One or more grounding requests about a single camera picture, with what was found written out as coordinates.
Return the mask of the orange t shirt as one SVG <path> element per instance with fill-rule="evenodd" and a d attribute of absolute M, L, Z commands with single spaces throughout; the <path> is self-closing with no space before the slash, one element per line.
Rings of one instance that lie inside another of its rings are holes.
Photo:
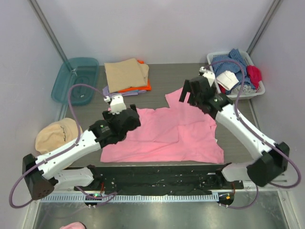
<path fill-rule="evenodd" d="M 135 91 L 135 90 L 150 91 L 152 89 L 150 80 L 148 79 L 149 66 L 144 61 L 137 60 L 137 62 L 139 64 L 139 66 L 141 67 L 141 71 L 143 73 L 143 77 L 144 77 L 144 81 L 145 81 L 146 85 L 141 86 L 141 87 L 130 87 L 130 88 L 119 91 L 119 93 L 127 93 L 127 92 L 131 92 L 131 91 Z"/>

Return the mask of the lavender t shirt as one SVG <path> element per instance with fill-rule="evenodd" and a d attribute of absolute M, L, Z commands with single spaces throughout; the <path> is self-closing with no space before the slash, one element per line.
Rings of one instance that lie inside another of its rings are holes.
<path fill-rule="evenodd" d="M 108 86 L 105 86 L 103 89 L 102 89 L 102 93 L 104 96 L 109 96 L 109 97 L 112 97 L 114 95 L 117 95 L 117 94 L 121 94 L 122 96 L 134 96 L 134 95 L 139 95 L 139 94 L 142 94 L 142 93 L 145 93 L 146 90 L 142 90 L 141 93 L 134 93 L 134 94 L 129 94 L 129 93 L 126 93 L 126 92 L 114 92 L 114 93 L 110 93 L 109 92 L 109 87 Z"/>

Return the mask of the pink t shirt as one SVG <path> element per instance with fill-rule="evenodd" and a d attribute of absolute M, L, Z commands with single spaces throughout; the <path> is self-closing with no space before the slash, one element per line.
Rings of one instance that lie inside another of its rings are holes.
<path fill-rule="evenodd" d="M 166 94 L 168 107 L 138 109 L 141 126 L 128 132 L 126 139 L 103 148 L 100 161 L 224 162 L 217 144 L 217 124 L 207 114 L 187 102 L 179 102 L 182 89 Z"/>

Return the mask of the beige t shirt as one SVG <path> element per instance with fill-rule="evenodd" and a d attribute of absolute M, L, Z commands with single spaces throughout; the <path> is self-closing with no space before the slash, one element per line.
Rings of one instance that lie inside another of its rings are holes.
<path fill-rule="evenodd" d="M 149 66 L 138 62 L 135 58 L 105 63 L 104 67 L 110 93 L 148 84 Z"/>

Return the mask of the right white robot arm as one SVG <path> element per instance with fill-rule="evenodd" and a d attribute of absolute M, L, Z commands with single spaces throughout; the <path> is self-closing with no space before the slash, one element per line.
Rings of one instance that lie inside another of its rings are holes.
<path fill-rule="evenodd" d="M 289 146 L 276 143 L 249 122 L 234 102 L 225 94 L 216 94 L 208 79 L 197 76 L 185 80 L 180 102 L 198 107 L 226 127 L 248 150 L 251 162 L 226 164 L 215 176 L 216 185 L 227 188 L 233 181 L 249 179 L 259 187 L 264 187 L 286 171 Z"/>

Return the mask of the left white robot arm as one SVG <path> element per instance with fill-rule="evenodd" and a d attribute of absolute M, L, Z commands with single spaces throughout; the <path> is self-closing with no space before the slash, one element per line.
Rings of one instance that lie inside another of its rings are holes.
<path fill-rule="evenodd" d="M 111 114 L 103 112 L 103 119 L 96 121 L 77 138 L 58 149 L 34 157 L 28 154 L 22 161 L 22 174 L 32 200 L 39 200 L 59 187 L 81 186 L 97 190 L 102 179 L 94 172 L 93 166 L 66 171 L 79 158 L 123 141 L 129 131 L 140 127 L 136 105 Z"/>

